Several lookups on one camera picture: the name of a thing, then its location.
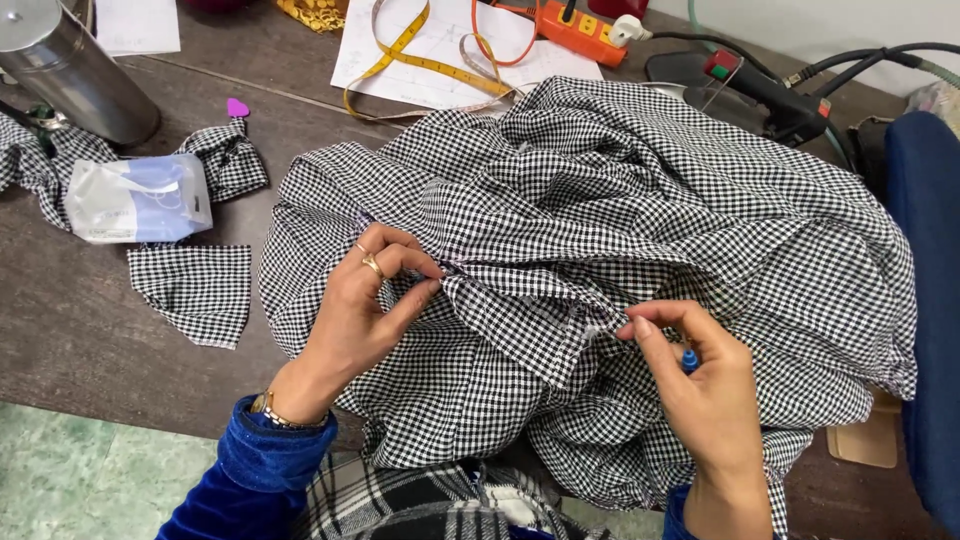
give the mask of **gold ring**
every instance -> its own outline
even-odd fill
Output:
[[[387,279],[387,277],[383,275],[383,270],[380,270],[380,265],[376,263],[376,259],[373,258],[373,255],[367,254],[367,256],[363,258],[363,263],[367,266],[370,266],[370,268],[376,272],[376,275],[380,277],[381,281]]]

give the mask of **blue pin head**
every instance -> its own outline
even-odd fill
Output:
[[[681,367],[684,369],[684,373],[688,375],[700,367],[700,359],[697,358],[697,354],[693,352],[693,349],[684,351],[684,357],[681,359]]]

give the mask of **orange power strip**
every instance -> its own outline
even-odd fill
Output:
[[[612,26],[576,10],[564,21],[565,5],[547,0],[537,10],[537,31],[547,39],[593,61],[617,67],[627,55],[627,48],[615,47],[608,36]]]

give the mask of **wristwatch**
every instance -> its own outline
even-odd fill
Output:
[[[330,417],[330,413],[324,416],[323,420],[317,424],[298,424],[296,422],[291,422],[286,418],[283,418],[279,414],[276,414],[273,409],[274,405],[274,393],[270,390],[264,390],[253,400],[253,404],[250,405],[250,412],[257,413],[261,412],[270,418],[271,422],[281,428],[287,428],[288,430],[315,430],[317,428],[322,428],[326,425],[327,418]]]

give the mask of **measuring tape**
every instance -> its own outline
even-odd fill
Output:
[[[467,34],[460,38],[460,56],[463,57],[467,65],[469,65],[471,68],[476,70],[481,75],[477,75],[476,73],[471,73],[464,69],[460,69],[459,67],[454,67],[448,63],[443,63],[441,61],[435,61],[435,60],[430,60],[423,57],[408,55],[402,52],[403,48],[406,47],[408,44],[410,44],[410,41],[412,41],[414,36],[417,35],[417,32],[419,32],[420,29],[423,28],[423,24],[426,23],[427,17],[430,16],[429,0],[426,1],[426,4],[423,6],[423,10],[420,11],[420,14],[417,15],[414,21],[411,22],[410,25],[407,26],[407,28],[400,33],[400,37],[398,37],[396,41],[394,41],[394,44],[388,47],[386,44],[384,44],[382,41],[376,38],[376,17],[380,12],[380,7],[383,6],[383,3],[386,1],[387,0],[376,0],[376,3],[373,4],[373,9],[371,11],[371,16],[370,16],[370,26],[371,26],[371,31],[373,33],[373,40],[376,41],[376,46],[379,47],[381,51],[383,51],[383,57],[380,58],[380,60],[377,61],[377,63],[375,63],[370,69],[364,72],[363,75],[350,81],[347,87],[344,88],[344,108],[347,109],[347,112],[349,112],[351,115],[356,116],[357,118],[364,118],[367,120],[377,120],[377,119],[387,119],[387,118],[400,118],[401,116],[414,116],[414,115],[423,116],[432,112],[432,110],[413,110],[410,112],[404,112],[402,114],[393,114],[391,116],[369,116],[362,112],[357,112],[356,110],[353,109],[353,107],[350,106],[350,100],[348,97],[350,88],[356,85],[357,83],[359,83],[360,81],[363,81],[364,79],[369,79],[373,75],[376,75],[380,71],[383,71],[383,69],[388,65],[390,65],[390,62],[394,60],[406,63],[408,65],[414,65],[416,67],[429,69],[430,71],[433,71],[435,73],[440,73],[442,75],[446,75],[447,77],[456,79],[461,83],[467,84],[469,86],[477,88],[478,90],[482,90],[496,96],[488,102],[481,103],[478,105],[473,105],[470,107],[460,108],[459,110],[475,111],[475,110],[485,109],[486,107],[489,107],[493,103],[496,103],[500,98],[516,90],[516,88],[504,83],[500,79],[500,70],[497,69],[496,59],[493,57],[493,49],[490,47],[490,44],[487,43],[487,40],[484,39],[479,34]],[[467,37],[470,37],[470,36],[476,37],[477,40],[480,42],[480,46],[483,47],[483,49],[487,53],[489,53],[487,56],[491,59],[493,73],[490,73],[486,69],[477,65],[476,62],[471,60],[470,57],[467,55],[467,51],[464,48],[464,41],[466,40]]]

